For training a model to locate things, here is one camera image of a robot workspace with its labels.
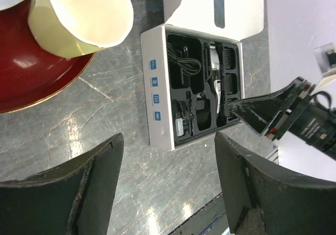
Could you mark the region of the black comb guard attachment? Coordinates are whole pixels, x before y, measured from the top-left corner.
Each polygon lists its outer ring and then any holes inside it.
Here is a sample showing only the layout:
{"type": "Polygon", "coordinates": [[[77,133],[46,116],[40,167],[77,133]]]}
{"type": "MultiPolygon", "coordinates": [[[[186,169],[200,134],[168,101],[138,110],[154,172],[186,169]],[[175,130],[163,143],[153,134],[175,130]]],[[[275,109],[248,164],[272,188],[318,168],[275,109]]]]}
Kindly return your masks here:
{"type": "Polygon", "coordinates": [[[236,68],[236,55],[233,48],[223,48],[223,66],[227,70],[233,70],[236,68]]]}

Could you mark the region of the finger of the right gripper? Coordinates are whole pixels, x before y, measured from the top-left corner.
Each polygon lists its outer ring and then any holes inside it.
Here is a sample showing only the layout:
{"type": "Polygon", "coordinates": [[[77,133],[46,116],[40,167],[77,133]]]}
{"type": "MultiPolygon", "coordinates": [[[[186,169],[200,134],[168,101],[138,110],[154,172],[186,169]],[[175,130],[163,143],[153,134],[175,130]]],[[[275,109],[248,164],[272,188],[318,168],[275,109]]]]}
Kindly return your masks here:
{"type": "Polygon", "coordinates": [[[259,135],[284,135],[312,99],[312,83],[297,77],[271,94],[231,102],[229,109],[259,135]]]}

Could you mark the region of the dark red round tray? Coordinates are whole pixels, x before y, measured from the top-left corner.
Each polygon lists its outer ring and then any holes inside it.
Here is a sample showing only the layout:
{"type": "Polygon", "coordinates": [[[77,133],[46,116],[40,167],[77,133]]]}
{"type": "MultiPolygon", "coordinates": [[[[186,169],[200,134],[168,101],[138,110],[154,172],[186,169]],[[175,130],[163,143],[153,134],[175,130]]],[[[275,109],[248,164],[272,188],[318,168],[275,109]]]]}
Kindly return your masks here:
{"type": "Polygon", "coordinates": [[[28,27],[31,0],[1,11],[1,113],[42,103],[72,84],[93,54],[65,59],[44,51],[28,27]]]}

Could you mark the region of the black comb guard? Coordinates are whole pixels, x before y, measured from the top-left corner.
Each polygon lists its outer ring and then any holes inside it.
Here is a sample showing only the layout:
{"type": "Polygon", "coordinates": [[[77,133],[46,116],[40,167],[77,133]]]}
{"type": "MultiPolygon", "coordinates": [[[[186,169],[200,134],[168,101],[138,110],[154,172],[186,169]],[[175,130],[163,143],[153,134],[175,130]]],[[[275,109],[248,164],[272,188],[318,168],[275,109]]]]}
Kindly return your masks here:
{"type": "Polygon", "coordinates": [[[195,103],[196,121],[200,131],[206,130],[211,126],[211,103],[209,99],[197,100],[195,103]]]}
{"type": "Polygon", "coordinates": [[[237,101],[237,98],[227,99],[221,105],[221,114],[222,114],[222,116],[224,116],[226,118],[227,122],[232,122],[232,121],[238,119],[238,117],[228,107],[228,105],[231,102],[234,102],[234,101],[237,101]]]}
{"type": "Polygon", "coordinates": [[[224,90],[228,95],[236,94],[238,92],[238,79],[234,73],[226,73],[224,76],[224,90]]]}

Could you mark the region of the black comb guard in box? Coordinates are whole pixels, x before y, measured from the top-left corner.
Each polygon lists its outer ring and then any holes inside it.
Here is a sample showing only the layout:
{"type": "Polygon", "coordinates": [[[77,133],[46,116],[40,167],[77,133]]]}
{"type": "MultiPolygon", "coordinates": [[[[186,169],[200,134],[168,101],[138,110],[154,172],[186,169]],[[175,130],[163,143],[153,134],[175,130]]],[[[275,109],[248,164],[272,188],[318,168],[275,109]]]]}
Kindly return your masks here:
{"type": "Polygon", "coordinates": [[[234,102],[234,101],[237,101],[237,98],[227,99],[221,105],[221,114],[222,114],[222,116],[224,116],[226,118],[227,122],[232,122],[232,121],[238,119],[238,117],[228,107],[228,105],[231,102],[234,102]]]}

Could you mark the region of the white clipper kit box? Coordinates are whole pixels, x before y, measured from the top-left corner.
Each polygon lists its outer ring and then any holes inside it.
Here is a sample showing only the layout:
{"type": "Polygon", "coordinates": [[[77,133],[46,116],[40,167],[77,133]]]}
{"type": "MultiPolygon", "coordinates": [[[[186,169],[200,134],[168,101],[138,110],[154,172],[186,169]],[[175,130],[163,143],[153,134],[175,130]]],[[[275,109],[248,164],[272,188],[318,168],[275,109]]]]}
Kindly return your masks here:
{"type": "Polygon", "coordinates": [[[149,142],[164,150],[176,147],[226,127],[227,122],[216,113],[216,96],[210,81],[209,47],[215,45],[221,64],[222,102],[244,97],[242,40],[264,28],[264,0],[163,0],[164,23],[141,34],[141,51],[148,115],[149,142]],[[223,66],[223,48],[233,48],[236,68],[223,66]],[[234,73],[238,92],[228,95],[224,76],[234,73]],[[176,136],[176,103],[181,101],[188,120],[186,92],[192,96],[194,136],[187,130],[176,136]],[[200,131],[195,103],[209,99],[211,126],[200,131]]]}

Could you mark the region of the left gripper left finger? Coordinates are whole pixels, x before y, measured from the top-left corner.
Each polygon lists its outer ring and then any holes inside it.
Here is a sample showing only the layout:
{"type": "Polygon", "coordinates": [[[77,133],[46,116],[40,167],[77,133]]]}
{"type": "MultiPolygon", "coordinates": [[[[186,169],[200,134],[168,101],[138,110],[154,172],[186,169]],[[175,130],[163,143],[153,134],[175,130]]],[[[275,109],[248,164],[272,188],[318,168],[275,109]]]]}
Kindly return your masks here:
{"type": "Polygon", "coordinates": [[[107,234],[124,139],[23,180],[1,182],[1,234],[107,234]]]}

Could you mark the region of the pale yellow mug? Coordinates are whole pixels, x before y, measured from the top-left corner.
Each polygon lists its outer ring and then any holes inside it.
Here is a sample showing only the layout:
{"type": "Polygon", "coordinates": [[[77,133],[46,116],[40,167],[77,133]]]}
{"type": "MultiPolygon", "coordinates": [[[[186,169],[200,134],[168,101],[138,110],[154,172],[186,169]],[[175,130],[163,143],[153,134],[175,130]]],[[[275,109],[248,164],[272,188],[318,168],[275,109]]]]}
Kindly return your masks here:
{"type": "Polygon", "coordinates": [[[31,0],[28,26],[42,49],[69,59],[121,44],[133,17],[131,0],[31,0]]]}

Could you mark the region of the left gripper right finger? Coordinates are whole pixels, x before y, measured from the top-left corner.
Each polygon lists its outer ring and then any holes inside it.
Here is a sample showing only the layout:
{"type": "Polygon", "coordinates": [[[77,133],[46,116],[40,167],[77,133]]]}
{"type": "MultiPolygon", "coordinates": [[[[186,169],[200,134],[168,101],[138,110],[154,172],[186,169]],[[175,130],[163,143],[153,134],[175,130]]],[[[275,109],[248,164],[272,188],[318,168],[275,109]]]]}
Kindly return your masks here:
{"type": "Polygon", "coordinates": [[[223,133],[215,153],[230,232],[335,234],[335,183],[284,168],[223,133]]]}

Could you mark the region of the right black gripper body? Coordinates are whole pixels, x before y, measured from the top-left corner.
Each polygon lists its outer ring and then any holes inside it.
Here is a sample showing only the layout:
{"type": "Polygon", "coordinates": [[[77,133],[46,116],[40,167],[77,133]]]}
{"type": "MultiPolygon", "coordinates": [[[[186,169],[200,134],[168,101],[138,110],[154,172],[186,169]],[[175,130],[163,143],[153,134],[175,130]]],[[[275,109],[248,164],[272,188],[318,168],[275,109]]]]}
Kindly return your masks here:
{"type": "Polygon", "coordinates": [[[335,108],[326,91],[312,96],[303,112],[288,131],[328,156],[335,156],[335,108]]]}

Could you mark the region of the small black cleaning brush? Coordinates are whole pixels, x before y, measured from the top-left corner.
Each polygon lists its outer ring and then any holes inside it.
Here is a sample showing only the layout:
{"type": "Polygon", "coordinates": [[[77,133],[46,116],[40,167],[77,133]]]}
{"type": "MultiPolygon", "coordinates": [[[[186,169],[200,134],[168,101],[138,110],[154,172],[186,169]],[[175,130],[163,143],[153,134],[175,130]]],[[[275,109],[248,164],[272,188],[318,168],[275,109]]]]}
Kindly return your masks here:
{"type": "Polygon", "coordinates": [[[187,102],[187,113],[188,113],[188,132],[190,136],[194,136],[194,130],[193,130],[193,119],[194,119],[194,113],[192,109],[192,96],[191,92],[186,92],[186,102],[187,102]]]}

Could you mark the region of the black silver hair clipper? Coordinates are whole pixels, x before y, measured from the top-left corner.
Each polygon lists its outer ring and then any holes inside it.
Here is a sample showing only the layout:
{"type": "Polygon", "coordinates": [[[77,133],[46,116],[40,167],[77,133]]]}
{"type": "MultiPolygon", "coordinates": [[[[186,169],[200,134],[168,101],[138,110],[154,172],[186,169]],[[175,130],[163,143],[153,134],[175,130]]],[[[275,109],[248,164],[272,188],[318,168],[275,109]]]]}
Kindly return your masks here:
{"type": "Polygon", "coordinates": [[[215,45],[210,45],[209,47],[209,59],[210,59],[210,81],[213,88],[213,92],[216,96],[216,113],[217,115],[221,112],[221,102],[222,102],[222,73],[221,73],[221,63],[219,60],[219,55],[215,45]]]}

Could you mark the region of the small oil bottle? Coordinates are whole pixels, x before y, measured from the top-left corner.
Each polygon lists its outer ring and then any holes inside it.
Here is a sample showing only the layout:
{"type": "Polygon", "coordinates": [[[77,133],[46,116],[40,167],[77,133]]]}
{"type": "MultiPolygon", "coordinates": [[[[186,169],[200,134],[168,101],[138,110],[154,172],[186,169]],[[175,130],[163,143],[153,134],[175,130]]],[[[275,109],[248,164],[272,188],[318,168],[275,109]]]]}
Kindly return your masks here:
{"type": "Polygon", "coordinates": [[[176,136],[181,137],[186,134],[188,130],[188,120],[185,116],[185,109],[181,101],[176,103],[176,113],[175,113],[175,131],[176,136]]]}

